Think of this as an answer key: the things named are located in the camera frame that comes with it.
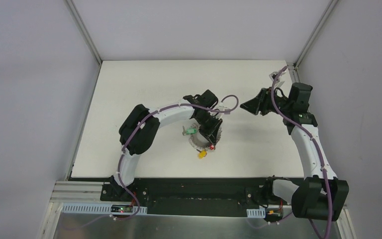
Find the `metal disc keyring with rings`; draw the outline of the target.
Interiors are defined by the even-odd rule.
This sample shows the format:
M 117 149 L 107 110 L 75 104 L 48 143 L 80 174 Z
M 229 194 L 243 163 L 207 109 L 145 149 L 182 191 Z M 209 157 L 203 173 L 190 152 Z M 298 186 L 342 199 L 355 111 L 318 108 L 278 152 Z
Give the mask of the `metal disc keyring with rings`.
M 215 149 L 215 145 L 210 143 L 202 134 L 199 133 L 200 125 L 194 122 L 190 127 L 186 128 L 187 136 L 189 136 L 190 145 L 197 151 L 210 151 Z

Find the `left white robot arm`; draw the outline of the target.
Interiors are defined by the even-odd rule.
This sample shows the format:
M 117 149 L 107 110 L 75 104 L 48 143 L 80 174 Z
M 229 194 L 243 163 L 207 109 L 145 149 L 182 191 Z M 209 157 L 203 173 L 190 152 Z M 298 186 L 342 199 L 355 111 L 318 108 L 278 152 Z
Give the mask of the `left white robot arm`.
M 132 194 L 130 185 L 135 179 L 138 161 L 153 144 L 159 129 L 182 120 L 195 120 L 183 128 L 183 135 L 196 150 L 215 150 L 220 139 L 222 116 L 231 112 L 215 94 L 206 90 L 201 95 L 187 95 L 176 103 L 147 108 L 136 105 L 119 129 L 121 157 L 116 172 L 109 178 L 107 193 L 119 201 L 127 201 Z

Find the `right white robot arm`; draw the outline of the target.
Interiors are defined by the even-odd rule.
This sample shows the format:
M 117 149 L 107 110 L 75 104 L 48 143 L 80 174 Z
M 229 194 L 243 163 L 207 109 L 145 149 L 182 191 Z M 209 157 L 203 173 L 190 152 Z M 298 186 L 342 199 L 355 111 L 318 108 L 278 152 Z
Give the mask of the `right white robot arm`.
M 291 204 L 297 218 L 335 222 L 349 194 L 349 185 L 338 179 L 324 155 L 318 123 L 308 111 L 312 90 L 311 85 L 293 83 L 288 96 L 279 96 L 280 88 L 262 88 L 240 108 L 253 115 L 276 113 L 283 116 L 302 163 L 304 180 L 299 185 L 289 179 L 269 177 L 261 189 L 262 202 L 275 204 L 283 199 Z

